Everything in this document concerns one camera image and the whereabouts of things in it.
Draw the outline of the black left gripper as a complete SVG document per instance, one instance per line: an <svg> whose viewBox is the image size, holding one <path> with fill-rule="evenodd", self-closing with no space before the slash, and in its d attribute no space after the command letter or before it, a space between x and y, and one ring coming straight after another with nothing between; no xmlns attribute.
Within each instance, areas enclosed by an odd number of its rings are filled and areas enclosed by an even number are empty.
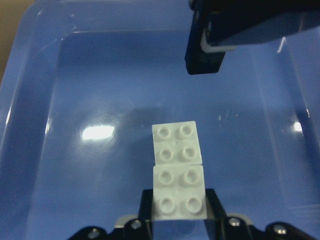
<svg viewBox="0 0 320 240"><path fill-rule="evenodd" d="M193 18L184 60L190 75L217 73L225 52L238 46L264 44L320 26L318 0L189 0L188 4ZM209 20L252 26L214 42L218 31Z"/></svg>

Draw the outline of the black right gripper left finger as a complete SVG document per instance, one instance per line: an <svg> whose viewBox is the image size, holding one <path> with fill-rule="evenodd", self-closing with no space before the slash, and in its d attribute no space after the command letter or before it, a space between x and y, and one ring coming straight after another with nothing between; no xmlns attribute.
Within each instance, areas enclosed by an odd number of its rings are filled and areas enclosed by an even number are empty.
<svg viewBox="0 0 320 240"><path fill-rule="evenodd" d="M153 239L152 211L153 190L144 189L141 194L138 218L145 223L149 240Z"/></svg>

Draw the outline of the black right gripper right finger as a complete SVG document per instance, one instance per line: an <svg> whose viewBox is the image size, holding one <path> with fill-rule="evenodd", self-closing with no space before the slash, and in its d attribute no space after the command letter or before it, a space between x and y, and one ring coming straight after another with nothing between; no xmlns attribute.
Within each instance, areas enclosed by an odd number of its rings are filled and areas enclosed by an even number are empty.
<svg viewBox="0 0 320 240"><path fill-rule="evenodd" d="M227 217L225 209L213 188L205 189L207 219L204 220L209 240L223 240L222 222Z"/></svg>

